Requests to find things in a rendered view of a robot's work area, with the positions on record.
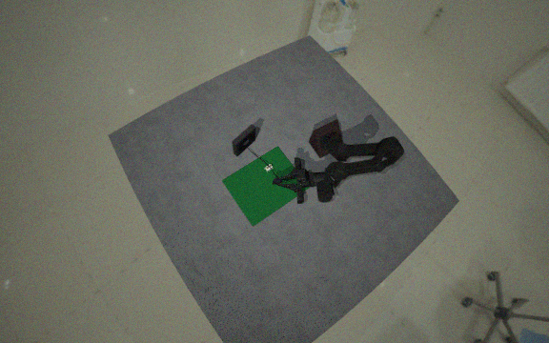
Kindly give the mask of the green circuit board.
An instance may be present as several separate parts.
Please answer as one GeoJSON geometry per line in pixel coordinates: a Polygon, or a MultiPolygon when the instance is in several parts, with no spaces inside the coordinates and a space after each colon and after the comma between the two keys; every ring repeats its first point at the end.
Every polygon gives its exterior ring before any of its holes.
{"type": "Polygon", "coordinates": [[[222,180],[252,226],[297,197],[297,192],[273,184],[295,168],[281,149],[277,146],[259,158],[222,180]]]}

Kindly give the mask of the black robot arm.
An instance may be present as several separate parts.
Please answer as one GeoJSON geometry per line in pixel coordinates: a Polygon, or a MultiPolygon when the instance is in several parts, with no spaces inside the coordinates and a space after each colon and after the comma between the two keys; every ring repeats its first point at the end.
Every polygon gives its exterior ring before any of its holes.
{"type": "MultiPolygon", "coordinates": [[[[362,174],[368,172],[382,172],[384,169],[394,163],[404,154],[404,149],[394,136],[382,139],[376,143],[346,145],[331,134],[319,137],[320,149],[328,152],[339,162],[332,162],[325,168],[325,172],[316,172],[316,185],[318,201],[328,203],[335,195],[333,187],[339,185],[341,180],[350,175],[362,174]],[[366,159],[351,163],[344,163],[349,156],[374,156],[373,159],[366,159]],[[382,161],[383,157],[387,158],[382,161]],[[333,179],[330,178],[333,177],[333,179]]],[[[306,169],[297,170],[298,182],[300,186],[311,186],[312,180],[310,171],[306,169]]]]}

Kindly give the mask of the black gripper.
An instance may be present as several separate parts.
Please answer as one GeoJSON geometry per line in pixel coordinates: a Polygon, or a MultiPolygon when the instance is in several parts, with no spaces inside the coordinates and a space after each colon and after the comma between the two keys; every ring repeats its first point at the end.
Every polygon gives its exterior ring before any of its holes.
{"type": "MultiPolygon", "coordinates": [[[[282,176],[278,179],[281,179],[281,180],[288,180],[288,179],[296,179],[298,178],[298,173],[297,173],[297,170],[301,170],[301,159],[300,158],[295,158],[295,169],[293,169],[292,172],[290,172],[289,174],[285,175],[285,176],[282,176]]],[[[315,175],[315,172],[312,171],[312,175],[309,175],[310,177],[310,180],[312,180],[312,183],[311,183],[311,186],[309,187],[316,187],[316,175],[315,175]]],[[[292,191],[295,191],[295,193],[297,192],[297,204],[303,204],[304,203],[304,192],[302,191],[302,186],[300,186],[298,184],[298,179],[297,179],[297,185],[295,183],[293,184],[278,184],[278,186],[281,186],[281,187],[284,187],[284,188],[287,188],[287,189],[290,189],[292,191]]]]}

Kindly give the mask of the black cable with plug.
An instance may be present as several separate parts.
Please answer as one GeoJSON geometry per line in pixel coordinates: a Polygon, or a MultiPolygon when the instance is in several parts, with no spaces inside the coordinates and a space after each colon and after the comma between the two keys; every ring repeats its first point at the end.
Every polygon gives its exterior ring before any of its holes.
{"type": "MultiPolygon", "coordinates": [[[[259,157],[258,157],[258,158],[259,158],[259,157]]],[[[260,158],[259,158],[259,159],[260,159],[260,158]]],[[[262,160],[262,159],[260,159],[260,160],[262,160]]],[[[262,161],[263,161],[263,160],[262,160],[262,161]]],[[[263,161],[263,162],[264,162],[264,161],[263,161]]],[[[264,162],[264,163],[265,163],[265,162],[264,162]]],[[[265,164],[267,164],[267,163],[265,163],[265,164]]],[[[268,164],[267,164],[267,165],[268,165],[268,164]]],[[[269,165],[268,165],[268,166],[269,166],[269,165]]],[[[269,167],[270,167],[270,166],[269,166],[269,167]]],[[[274,174],[274,175],[275,175],[275,174],[274,174]]],[[[276,176],[276,175],[275,175],[275,176],[276,176]]],[[[277,176],[276,176],[276,177],[277,177],[277,176]]],[[[277,178],[278,178],[278,177],[277,177],[277,178]]],[[[274,179],[273,184],[278,185],[278,184],[280,184],[280,183],[283,182],[281,179],[277,179],[277,178],[274,179]]],[[[285,180],[285,181],[288,182],[287,180],[285,180]]],[[[286,182],[283,182],[283,183],[286,183],[286,182]]]]}

